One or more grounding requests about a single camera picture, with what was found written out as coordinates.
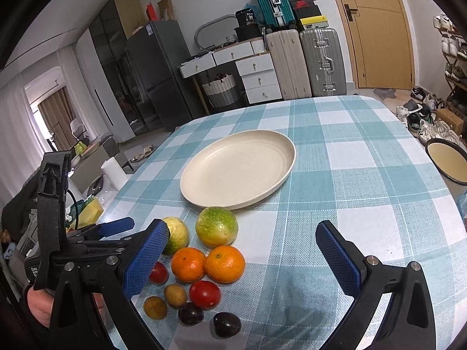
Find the person's left hand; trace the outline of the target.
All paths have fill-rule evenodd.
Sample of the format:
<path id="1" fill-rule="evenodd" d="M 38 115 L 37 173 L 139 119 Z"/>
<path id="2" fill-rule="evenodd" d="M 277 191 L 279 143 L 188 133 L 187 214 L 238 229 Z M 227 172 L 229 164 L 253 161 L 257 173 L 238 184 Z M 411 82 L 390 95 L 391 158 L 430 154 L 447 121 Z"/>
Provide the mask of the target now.
<path id="1" fill-rule="evenodd" d="M 103 322 L 106 322 L 106 309 L 104 306 L 103 296 L 99 293 L 94 293 L 94 301 L 97 305 Z M 29 311 L 33 317 L 43 326 L 49 327 L 51 321 L 51 312 L 54 302 L 54 296 L 46 290 L 34 290 L 30 288 L 26 293 Z"/>

